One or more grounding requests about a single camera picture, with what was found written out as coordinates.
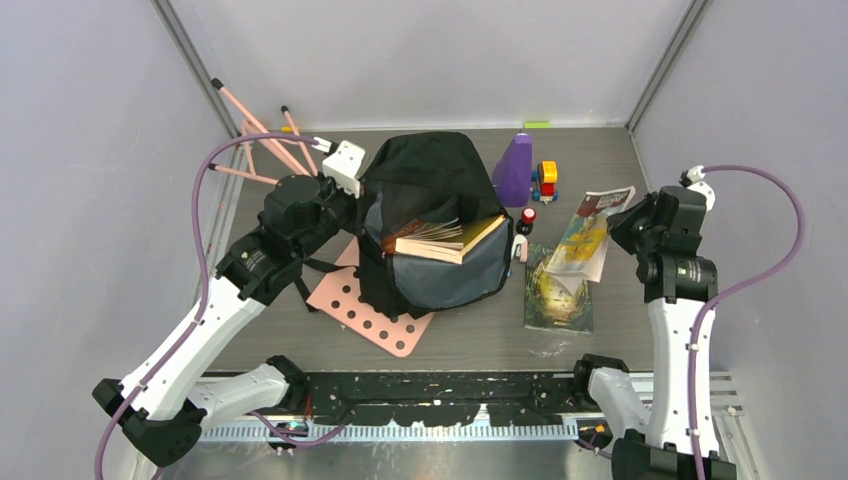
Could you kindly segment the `yellow book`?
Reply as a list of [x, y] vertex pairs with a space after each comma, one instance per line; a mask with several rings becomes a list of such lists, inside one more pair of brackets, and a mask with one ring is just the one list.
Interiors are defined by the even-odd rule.
[[459, 220], [463, 230], [455, 237], [436, 242], [401, 238], [396, 241], [395, 252], [389, 254], [462, 264], [465, 256], [495, 232], [505, 220], [505, 215], [497, 215], [470, 223], [462, 223]]

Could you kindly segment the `orange paperback book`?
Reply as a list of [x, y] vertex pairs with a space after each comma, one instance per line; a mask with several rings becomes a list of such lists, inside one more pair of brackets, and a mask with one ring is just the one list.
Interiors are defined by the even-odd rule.
[[414, 220], [383, 238], [381, 248], [384, 253], [394, 253], [398, 239], [408, 238], [428, 242], [444, 241], [459, 235], [462, 230], [463, 227], [458, 218], [444, 223]]

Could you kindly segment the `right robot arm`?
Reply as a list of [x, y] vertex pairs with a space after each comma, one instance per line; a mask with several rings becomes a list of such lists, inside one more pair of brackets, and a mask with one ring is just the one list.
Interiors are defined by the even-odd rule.
[[698, 253], [715, 202], [703, 181], [665, 186], [609, 217], [610, 238], [637, 259], [653, 335], [653, 395], [644, 404], [623, 360], [586, 354], [571, 397], [600, 409], [614, 437], [615, 479], [735, 479], [721, 457], [710, 410], [709, 342], [718, 293], [716, 265]]

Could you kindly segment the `teal paperback book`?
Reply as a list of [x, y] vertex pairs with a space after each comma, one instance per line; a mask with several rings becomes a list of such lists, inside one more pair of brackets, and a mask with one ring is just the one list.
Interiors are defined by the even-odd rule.
[[569, 293], [576, 295], [584, 282], [601, 280], [609, 246], [607, 221], [622, 213], [635, 195], [634, 186], [586, 192], [545, 271]]

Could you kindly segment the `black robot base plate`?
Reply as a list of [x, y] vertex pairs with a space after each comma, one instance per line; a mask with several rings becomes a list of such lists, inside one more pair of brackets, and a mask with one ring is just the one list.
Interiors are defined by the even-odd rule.
[[601, 412], [579, 387], [568, 371], [312, 372], [292, 400], [260, 411], [320, 425], [466, 426], [485, 413], [496, 427], [546, 426]]

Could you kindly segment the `black student backpack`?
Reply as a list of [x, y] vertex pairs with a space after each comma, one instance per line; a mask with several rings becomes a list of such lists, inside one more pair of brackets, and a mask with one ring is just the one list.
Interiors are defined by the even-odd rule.
[[[513, 219], [472, 140], [453, 131], [386, 140], [361, 178], [355, 238], [360, 297], [388, 316], [420, 318], [475, 303], [506, 282]], [[464, 227], [497, 221], [460, 263], [388, 253], [389, 236], [416, 221]]]

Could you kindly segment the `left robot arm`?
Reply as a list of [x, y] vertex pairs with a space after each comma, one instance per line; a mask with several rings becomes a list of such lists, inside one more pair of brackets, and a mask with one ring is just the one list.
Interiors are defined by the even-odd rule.
[[101, 380], [92, 395], [111, 419], [95, 455], [102, 478], [105, 447], [115, 427], [158, 468], [181, 459], [201, 434], [242, 413], [275, 406], [298, 412], [306, 377], [288, 360], [271, 359], [207, 391], [198, 379], [223, 348], [289, 285], [305, 287], [305, 265], [339, 231], [354, 232], [359, 181], [319, 174], [280, 179], [265, 197], [258, 225], [232, 243], [215, 272], [204, 272], [196, 305], [166, 340], [122, 379]]

